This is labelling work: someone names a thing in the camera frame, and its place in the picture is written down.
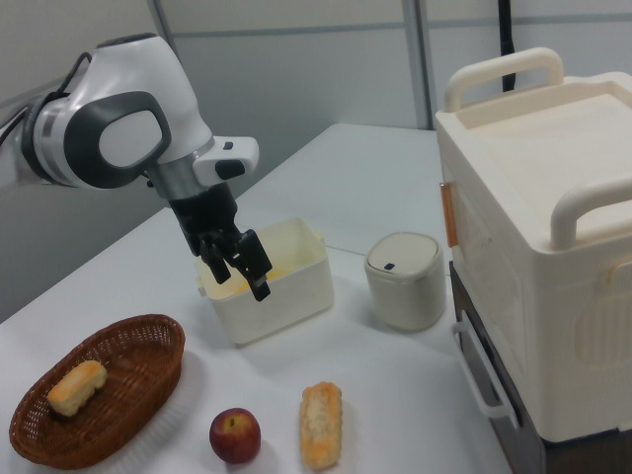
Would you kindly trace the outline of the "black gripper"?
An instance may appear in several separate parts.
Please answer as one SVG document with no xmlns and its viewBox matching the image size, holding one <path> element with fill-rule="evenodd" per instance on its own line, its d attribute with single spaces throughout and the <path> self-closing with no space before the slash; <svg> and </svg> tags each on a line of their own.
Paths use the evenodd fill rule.
<svg viewBox="0 0 632 474">
<path fill-rule="evenodd" d="M 169 205 L 192 253 L 200 256 L 218 284 L 231 277 L 221 254 L 224 252 L 231 256 L 233 267 L 246 280 L 257 301 L 271 294 L 268 272 L 272 262 L 258 234 L 252 229 L 243 233 L 235 225 L 238 206 L 227 184 L 212 186 L 194 197 L 172 199 Z"/>
</svg>

